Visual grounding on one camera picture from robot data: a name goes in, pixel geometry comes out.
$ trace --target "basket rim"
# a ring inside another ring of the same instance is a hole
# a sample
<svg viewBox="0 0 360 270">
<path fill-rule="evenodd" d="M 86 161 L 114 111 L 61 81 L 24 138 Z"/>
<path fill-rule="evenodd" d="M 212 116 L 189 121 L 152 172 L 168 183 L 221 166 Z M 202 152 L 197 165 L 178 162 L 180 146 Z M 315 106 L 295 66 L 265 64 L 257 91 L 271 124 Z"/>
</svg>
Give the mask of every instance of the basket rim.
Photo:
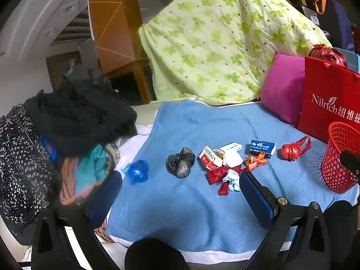
<svg viewBox="0 0 360 270">
<path fill-rule="evenodd" d="M 347 126 L 351 129 L 353 129 L 359 136 L 360 136 L 360 132 L 358 130 L 356 130 L 355 128 L 353 128 L 352 126 L 346 124 L 346 123 L 343 123 L 342 121 L 336 121 L 336 122 L 332 122 L 330 125 L 329 125 L 329 128 L 328 128 L 328 133 L 329 133 L 329 142 L 331 142 L 331 144 L 334 146 L 334 148 L 336 149 L 336 151 L 341 154 L 342 151 L 340 151 L 339 147 L 336 145 L 335 141 L 334 141 L 334 138 L 331 134 L 331 128 L 336 125 L 336 124 L 340 124 L 340 125 L 343 125 L 343 126 Z"/>
</svg>

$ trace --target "leaf logo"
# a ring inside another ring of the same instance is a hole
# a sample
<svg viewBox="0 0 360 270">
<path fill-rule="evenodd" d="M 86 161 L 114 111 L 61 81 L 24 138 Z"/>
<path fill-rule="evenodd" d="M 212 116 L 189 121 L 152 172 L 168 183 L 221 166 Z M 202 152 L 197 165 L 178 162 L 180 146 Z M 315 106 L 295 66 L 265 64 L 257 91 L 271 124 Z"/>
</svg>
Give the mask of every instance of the leaf logo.
<svg viewBox="0 0 360 270">
<path fill-rule="evenodd" d="M 329 98 L 329 102 L 328 102 L 328 104 L 329 105 L 333 105 L 334 103 L 335 103 L 335 101 L 337 100 L 337 97 L 335 97 L 335 96 L 332 96 L 332 97 L 330 97 Z"/>
</svg>

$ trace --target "toothpaste box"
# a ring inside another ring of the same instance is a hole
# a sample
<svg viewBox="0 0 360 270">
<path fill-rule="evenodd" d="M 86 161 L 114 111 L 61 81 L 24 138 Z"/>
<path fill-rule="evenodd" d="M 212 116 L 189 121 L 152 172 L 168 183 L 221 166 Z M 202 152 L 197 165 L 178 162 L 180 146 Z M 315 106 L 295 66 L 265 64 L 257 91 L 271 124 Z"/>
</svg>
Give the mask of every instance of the toothpaste box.
<svg viewBox="0 0 360 270">
<path fill-rule="evenodd" d="M 265 153 L 267 158 L 270 158 L 276 150 L 276 143 L 262 140 L 251 140 L 250 154 L 258 155 L 261 152 Z"/>
<path fill-rule="evenodd" d="M 214 149 L 214 152 L 217 156 L 219 156 L 220 158 L 224 158 L 225 152 L 233 150 L 233 151 L 239 151 L 243 146 L 241 144 L 232 142 L 230 144 L 227 144 L 223 147 Z"/>
<path fill-rule="evenodd" d="M 223 160 L 209 146 L 205 146 L 200 152 L 199 157 L 207 169 L 213 170 L 223 165 Z"/>
</svg>

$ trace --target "orange wooden cabinet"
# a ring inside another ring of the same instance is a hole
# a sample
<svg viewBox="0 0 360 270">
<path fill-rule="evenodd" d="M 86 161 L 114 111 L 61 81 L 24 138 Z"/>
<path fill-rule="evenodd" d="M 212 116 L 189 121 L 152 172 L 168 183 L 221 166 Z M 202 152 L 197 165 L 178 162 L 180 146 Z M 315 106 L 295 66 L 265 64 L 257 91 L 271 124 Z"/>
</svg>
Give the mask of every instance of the orange wooden cabinet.
<svg viewBox="0 0 360 270">
<path fill-rule="evenodd" d="M 89 0 L 95 43 L 103 74 L 133 72 L 143 103 L 151 101 L 143 67 L 148 58 L 138 30 L 143 21 L 137 0 Z"/>
</svg>

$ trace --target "navy blue bag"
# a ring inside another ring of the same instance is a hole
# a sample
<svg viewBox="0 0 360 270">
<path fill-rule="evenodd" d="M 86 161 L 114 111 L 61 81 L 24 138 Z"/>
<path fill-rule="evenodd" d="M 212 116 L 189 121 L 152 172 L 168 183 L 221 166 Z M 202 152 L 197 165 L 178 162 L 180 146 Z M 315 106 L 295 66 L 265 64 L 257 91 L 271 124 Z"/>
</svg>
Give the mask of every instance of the navy blue bag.
<svg viewBox="0 0 360 270">
<path fill-rule="evenodd" d="M 332 46 L 355 53 L 354 37 L 345 8 L 335 0 L 322 0 L 322 11 L 319 11 L 317 2 L 315 9 L 320 28 L 330 33 Z"/>
</svg>

